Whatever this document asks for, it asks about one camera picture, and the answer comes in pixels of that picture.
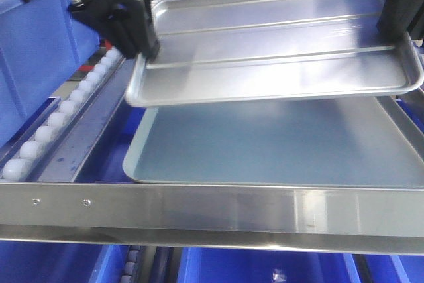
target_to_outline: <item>blue plastic container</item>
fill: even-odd
[[[216,282],[360,283],[360,278],[348,254],[185,248],[178,283]]]
[[[366,260],[375,283],[424,282],[424,256],[368,255]]]
[[[68,0],[0,0],[0,147],[98,48]]]
[[[116,283],[127,246],[0,242],[0,282]]]

